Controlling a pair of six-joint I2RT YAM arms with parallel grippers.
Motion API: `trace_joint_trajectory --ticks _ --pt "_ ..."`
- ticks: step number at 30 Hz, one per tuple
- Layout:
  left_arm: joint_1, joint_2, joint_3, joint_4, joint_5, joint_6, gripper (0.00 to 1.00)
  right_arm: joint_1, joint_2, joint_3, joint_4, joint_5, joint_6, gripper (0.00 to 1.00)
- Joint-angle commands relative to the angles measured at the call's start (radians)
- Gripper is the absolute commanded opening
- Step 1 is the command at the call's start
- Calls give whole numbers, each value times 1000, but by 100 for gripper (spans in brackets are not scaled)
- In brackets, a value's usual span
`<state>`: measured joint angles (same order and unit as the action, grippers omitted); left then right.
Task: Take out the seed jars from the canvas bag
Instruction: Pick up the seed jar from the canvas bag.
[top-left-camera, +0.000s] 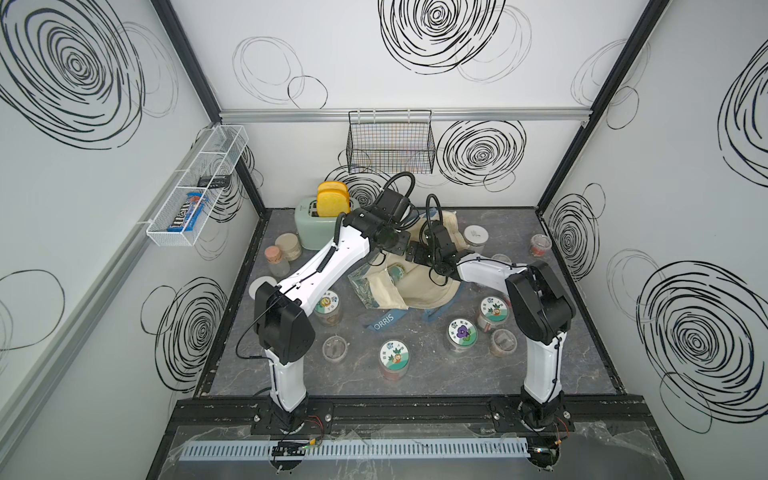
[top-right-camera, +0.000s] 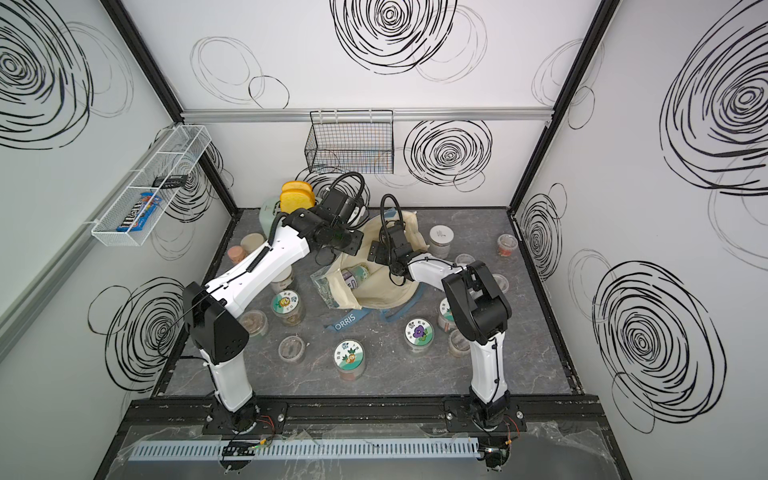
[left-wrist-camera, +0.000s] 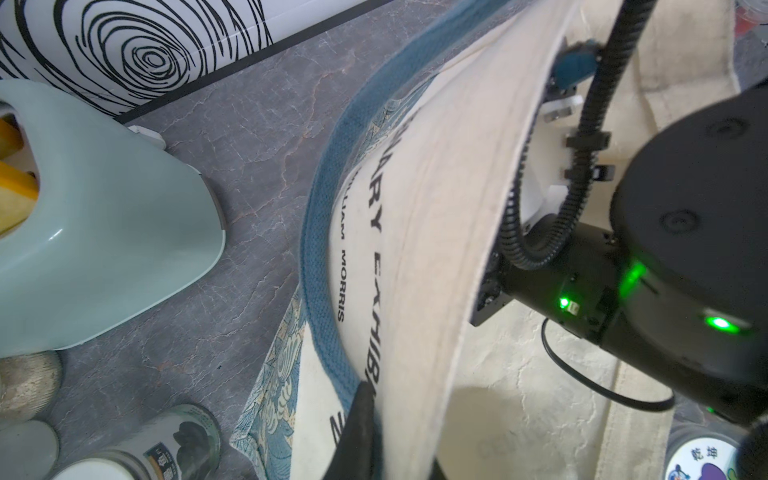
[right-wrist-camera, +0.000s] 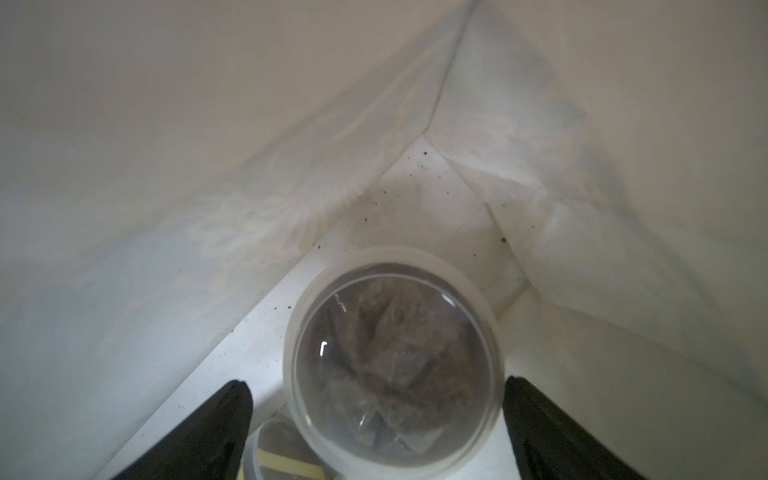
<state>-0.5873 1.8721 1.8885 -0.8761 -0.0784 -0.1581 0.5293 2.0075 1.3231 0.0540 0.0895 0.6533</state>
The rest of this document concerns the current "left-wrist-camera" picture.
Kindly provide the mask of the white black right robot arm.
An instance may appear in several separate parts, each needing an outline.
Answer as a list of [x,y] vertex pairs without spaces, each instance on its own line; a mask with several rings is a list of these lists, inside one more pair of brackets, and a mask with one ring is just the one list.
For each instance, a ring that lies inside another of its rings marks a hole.
[[471,322],[518,300],[641,372],[749,428],[741,479],[767,475],[767,86],[664,128],[630,161],[611,227],[580,219],[611,136],[609,105],[654,9],[622,3],[605,43],[558,52],[543,103],[590,84],[565,165],[545,162],[559,207],[535,209],[523,150]]

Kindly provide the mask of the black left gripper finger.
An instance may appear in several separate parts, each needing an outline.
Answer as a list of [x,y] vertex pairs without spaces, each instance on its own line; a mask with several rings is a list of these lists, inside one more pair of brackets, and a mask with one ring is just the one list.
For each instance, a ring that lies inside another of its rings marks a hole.
[[324,480],[370,480],[374,476],[376,446],[373,386],[358,385],[344,430]]

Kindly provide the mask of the dark panda label jar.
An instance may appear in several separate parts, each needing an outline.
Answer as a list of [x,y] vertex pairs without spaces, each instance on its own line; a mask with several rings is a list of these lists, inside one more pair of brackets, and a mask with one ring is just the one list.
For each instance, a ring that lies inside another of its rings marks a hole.
[[217,421],[195,404],[176,405],[121,442],[79,460],[57,479],[207,479],[218,468],[221,434]]

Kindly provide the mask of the purple flower label jar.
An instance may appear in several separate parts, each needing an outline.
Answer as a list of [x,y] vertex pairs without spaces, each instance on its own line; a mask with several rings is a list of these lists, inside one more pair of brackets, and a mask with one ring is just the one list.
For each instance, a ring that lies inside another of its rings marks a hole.
[[744,431],[736,427],[675,421],[662,479],[739,479],[736,457],[744,437]]

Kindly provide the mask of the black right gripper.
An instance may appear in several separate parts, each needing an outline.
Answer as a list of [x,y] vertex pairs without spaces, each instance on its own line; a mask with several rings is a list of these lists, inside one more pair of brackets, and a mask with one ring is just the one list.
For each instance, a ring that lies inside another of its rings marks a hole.
[[488,258],[470,324],[478,327],[518,301],[595,345],[618,311],[622,264],[614,234],[586,223],[576,226],[546,266],[521,270],[495,243]]

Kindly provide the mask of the cream canvas bag blue handles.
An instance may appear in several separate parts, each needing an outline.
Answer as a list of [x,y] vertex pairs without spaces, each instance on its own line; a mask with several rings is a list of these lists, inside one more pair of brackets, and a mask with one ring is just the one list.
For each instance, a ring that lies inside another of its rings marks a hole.
[[604,35],[615,1],[465,1],[385,63],[320,159],[299,286],[231,446],[261,479],[319,479],[372,386],[374,475],[658,479],[672,425],[558,371],[521,304],[470,323],[563,40]]

